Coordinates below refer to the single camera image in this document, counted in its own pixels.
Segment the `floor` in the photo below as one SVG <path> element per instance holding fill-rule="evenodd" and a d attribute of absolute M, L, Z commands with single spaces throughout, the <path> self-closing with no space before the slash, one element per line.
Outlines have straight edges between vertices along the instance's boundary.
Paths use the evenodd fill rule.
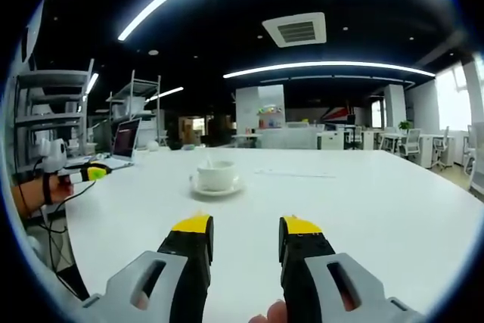
<path fill-rule="evenodd" d="M 445 168 L 444 170 L 440 170 L 438 166 L 431 169 L 432 172 L 435 174 L 440 175 L 441 177 L 451 181 L 452 183 L 462 187 L 466 191 L 469 188 L 469 176 L 464 173 L 464 168 L 455 164 L 451 168 Z M 484 202 L 484 196 L 476 191 L 470 191 L 474 197 Z"/>

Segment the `white coffee cup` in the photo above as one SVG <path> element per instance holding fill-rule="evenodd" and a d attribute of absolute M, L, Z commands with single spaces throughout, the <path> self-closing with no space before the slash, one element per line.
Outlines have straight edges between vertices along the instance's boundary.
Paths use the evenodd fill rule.
<path fill-rule="evenodd" d="M 199 166 L 198 182 L 205 191 L 227 191 L 234 183 L 234 162 L 225 160 L 215 161 Z"/>

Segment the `laptop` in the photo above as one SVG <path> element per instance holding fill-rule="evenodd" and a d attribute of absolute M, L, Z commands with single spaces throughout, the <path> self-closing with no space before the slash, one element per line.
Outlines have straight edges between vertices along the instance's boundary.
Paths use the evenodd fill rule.
<path fill-rule="evenodd" d="M 133 152 L 138 138 L 138 130 L 141 119 L 135 119 L 120 123 L 114 138 L 113 153 L 110 158 L 101 162 L 111 169 L 126 168 L 132 166 Z"/>

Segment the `laptop screen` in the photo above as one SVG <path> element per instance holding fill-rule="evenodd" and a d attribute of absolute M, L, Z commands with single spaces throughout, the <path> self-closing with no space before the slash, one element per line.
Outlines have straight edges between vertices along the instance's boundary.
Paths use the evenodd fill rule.
<path fill-rule="evenodd" d="M 116 138 L 114 139 L 113 155 L 132 157 L 140 122 L 141 119 L 136 119 L 120 123 Z"/>

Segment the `shelving unit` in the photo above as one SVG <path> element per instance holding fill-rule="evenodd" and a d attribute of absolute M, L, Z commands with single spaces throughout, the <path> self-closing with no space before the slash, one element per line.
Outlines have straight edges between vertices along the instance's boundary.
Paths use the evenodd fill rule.
<path fill-rule="evenodd" d="M 161 76 L 158 75 L 157 81 L 149 81 L 146 79 L 137 79 L 135 77 L 136 71 L 131 72 L 131 82 L 120 89 L 113 95 L 111 92 L 110 97 L 106 100 L 109 102 L 109 120 L 111 122 L 111 131 L 113 131 L 113 125 L 123 123 L 125 121 L 141 118 L 142 120 L 150 120 L 154 117 L 157 118 L 157 140 L 160 140 L 160 99 L 157 99 L 157 113 L 135 113 L 132 112 L 132 98 L 143 97 L 149 98 L 160 94 Z M 125 116 L 113 118 L 113 104 L 123 104 L 128 100 L 129 108 Z"/>
<path fill-rule="evenodd" d="M 31 140 L 33 133 L 59 128 L 78 128 L 79 149 L 85 152 L 87 141 L 87 95 L 85 91 L 92 76 L 94 59 L 89 62 L 88 70 L 34 70 L 21 73 L 17 76 L 15 90 L 16 100 L 25 100 L 21 105 L 17 104 L 15 117 L 15 132 L 19 138 L 19 151 L 23 151 L 23 157 L 16 156 L 20 167 L 28 166 L 31 161 Z M 60 94 L 36 95 L 32 89 L 59 88 Z M 33 107 L 36 105 L 59 105 L 67 102 L 75 102 L 78 112 L 43 113 L 34 114 Z"/>

